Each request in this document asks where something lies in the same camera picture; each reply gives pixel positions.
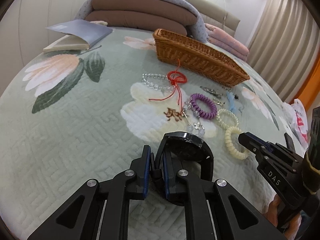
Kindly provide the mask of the black wristwatch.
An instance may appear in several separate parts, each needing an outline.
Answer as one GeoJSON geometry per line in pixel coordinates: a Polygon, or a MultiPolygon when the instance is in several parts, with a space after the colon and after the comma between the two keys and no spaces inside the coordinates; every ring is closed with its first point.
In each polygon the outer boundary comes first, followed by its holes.
{"type": "Polygon", "coordinates": [[[185,204],[185,188],[176,181],[179,170],[191,172],[200,179],[212,181],[214,156],[208,144],[188,132],[165,133],[156,156],[151,161],[151,181],[155,191],[171,204],[185,204]]]}

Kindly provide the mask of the woven wicker basket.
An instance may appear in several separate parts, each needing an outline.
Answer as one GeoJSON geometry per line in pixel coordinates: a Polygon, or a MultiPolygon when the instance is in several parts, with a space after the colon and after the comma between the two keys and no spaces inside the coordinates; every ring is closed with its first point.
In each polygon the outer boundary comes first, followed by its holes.
{"type": "Polygon", "coordinates": [[[157,58],[181,66],[226,87],[248,81],[250,76],[226,54],[197,40],[157,29],[153,33],[157,58]]]}

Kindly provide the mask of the pink folded blanket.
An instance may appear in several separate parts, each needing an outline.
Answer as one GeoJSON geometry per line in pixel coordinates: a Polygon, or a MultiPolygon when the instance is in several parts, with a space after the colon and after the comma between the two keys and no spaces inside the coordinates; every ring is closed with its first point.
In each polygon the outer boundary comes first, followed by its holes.
{"type": "Polygon", "coordinates": [[[219,27],[205,23],[207,41],[214,44],[243,61],[247,61],[249,49],[219,27]]]}

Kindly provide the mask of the silver crystal earring pair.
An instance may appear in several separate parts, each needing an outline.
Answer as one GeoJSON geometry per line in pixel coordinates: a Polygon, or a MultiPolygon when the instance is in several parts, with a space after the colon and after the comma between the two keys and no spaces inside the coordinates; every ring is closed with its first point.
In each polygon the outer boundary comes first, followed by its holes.
{"type": "Polygon", "coordinates": [[[184,103],[181,115],[185,118],[187,122],[188,133],[193,133],[200,138],[204,137],[205,129],[200,121],[200,113],[192,106],[190,100],[184,103]]]}

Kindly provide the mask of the grey blue dotted blanket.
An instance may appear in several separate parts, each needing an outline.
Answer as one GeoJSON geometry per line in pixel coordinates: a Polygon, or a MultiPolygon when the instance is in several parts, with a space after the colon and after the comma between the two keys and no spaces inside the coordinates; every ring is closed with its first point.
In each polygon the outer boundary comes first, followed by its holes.
{"type": "MultiPolygon", "coordinates": [[[[82,7],[76,13],[76,16],[75,16],[76,20],[85,20],[85,16],[92,11],[91,1],[92,0],[87,0],[82,5],[82,7]]],[[[191,5],[189,2],[185,0],[162,0],[162,1],[166,1],[175,5],[178,5],[192,12],[197,17],[197,22],[187,28],[188,33],[186,36],[191,37],[202,43],[206,42],[207,33],[204,26],[204,21],[202,19],[202,16],[198,12],[198,10],[193,5],[191,5]]]]}

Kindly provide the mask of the light blue hair clip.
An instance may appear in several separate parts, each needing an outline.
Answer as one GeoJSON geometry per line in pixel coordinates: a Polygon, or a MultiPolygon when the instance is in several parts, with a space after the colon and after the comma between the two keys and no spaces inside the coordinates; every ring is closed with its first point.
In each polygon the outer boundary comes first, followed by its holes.
{"type": "Polygon", "coordinates": [[[243,104],[239,101],[239,97],[233,92],[226,92],[228,100],[228,110],[233,114],[242,114],[244,110],[243,104]]]}

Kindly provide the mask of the brown beaded ornament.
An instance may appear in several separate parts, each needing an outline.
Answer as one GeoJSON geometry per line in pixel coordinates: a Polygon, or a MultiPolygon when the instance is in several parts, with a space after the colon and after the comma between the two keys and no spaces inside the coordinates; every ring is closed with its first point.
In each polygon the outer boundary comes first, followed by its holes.
{"type": "Polygon", "coordinates": [[[176,111],[173,108],[167,108],[167,111],[164,112],[164,115],[167,118],[167,121],[175,120],[176,122],[182,121],[182,115],[180,112],[176,111]]]}

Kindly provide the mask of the brown stacked pillows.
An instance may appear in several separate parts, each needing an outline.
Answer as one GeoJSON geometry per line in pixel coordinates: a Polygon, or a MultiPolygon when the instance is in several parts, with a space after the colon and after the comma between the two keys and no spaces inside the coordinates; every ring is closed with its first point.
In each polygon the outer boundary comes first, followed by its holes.
{"type": "Polygon", "coordinates": [[[105,21],[110,27],[148,31],[165,29],[186,36],[197,22],[189,10],[162,0],[92,0],[87,21],[105,21]]]}

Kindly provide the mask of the silver hair clip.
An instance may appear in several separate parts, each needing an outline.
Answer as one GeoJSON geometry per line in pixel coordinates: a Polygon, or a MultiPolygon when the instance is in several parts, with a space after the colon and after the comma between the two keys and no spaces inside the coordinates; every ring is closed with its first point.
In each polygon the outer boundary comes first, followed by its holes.
{"type": "Polygon", "coordinates": [[[203,87],[203,86],[201,86],[200,88],[201,88],[203,91],[205,91],[205,92],[213,95],[214,97],[216,97],[216,98],[218,98],[218,99],[221,99],[221,98],[222,98],[222,94],[216,92],[214,89],[207,88],[207,87],[203,87]]]}

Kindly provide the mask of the white wardrobe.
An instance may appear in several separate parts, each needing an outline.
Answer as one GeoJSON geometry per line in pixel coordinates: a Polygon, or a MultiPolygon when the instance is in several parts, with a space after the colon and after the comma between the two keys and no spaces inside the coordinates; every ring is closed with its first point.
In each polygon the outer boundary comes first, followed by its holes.
{"type": "Polygon", "coordinates": [[[16,72],[60,38],[48,26],[72,20],[85,0],[14,0],[1,19],[1,70],[16,72]]]}

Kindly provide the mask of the open grey book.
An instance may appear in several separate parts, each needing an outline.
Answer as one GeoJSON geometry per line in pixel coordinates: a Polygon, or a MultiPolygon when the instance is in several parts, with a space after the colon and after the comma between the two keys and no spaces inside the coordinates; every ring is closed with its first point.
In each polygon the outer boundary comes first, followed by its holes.
{"type": "Polygon", "coordinates": [[[106,25],[86,20],[73,20],[47,27],[64,36],[43,48],[44,53],[64,50],[89,50],[113,31],[106,25]]]}

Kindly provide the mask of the green floral quilt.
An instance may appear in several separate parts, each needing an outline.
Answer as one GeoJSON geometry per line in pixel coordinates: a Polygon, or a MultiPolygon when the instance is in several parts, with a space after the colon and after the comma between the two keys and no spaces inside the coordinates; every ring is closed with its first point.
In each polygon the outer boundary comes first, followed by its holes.
{"type": "Polygon", "coordinates": [[[41,54],[1,96],[1,217],[26,239],[84,182],[104,181],[129,168],[144,145],[153,151],[165,133],[187,131],[167,121],[201,86],[243,104],[244,132],[285,144],[291,134],[282,101],[246,63],[250,79],[227,89],[184,70],[187,83],[172,93],[164,76],[173,66],[157,59],[152,33],[116,28],[88,52],[41,54]]]}

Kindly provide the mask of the white red plastic bag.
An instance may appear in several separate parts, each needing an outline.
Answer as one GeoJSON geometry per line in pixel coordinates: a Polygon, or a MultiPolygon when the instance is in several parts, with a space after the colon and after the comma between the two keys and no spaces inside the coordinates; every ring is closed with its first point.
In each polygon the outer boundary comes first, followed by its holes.
{"type": "Polygon", "coordinates": [[[295,99],[293,104],[283,102],[281,105],[285,118],[294,135],[299,140],[304,150],[308,149],[308,120],[305,108],[299,99],[295,99]]]}

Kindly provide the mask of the beige curtain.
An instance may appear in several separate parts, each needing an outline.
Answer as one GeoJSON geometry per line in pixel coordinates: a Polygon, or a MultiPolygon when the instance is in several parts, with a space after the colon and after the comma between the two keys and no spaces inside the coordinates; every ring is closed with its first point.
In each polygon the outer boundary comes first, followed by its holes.
{"type": "Polygon", "coordinates": [[[296,97],[319,51],[319,27],[301,0],[267,0],[248,64],[281,100],[296,97]]]}

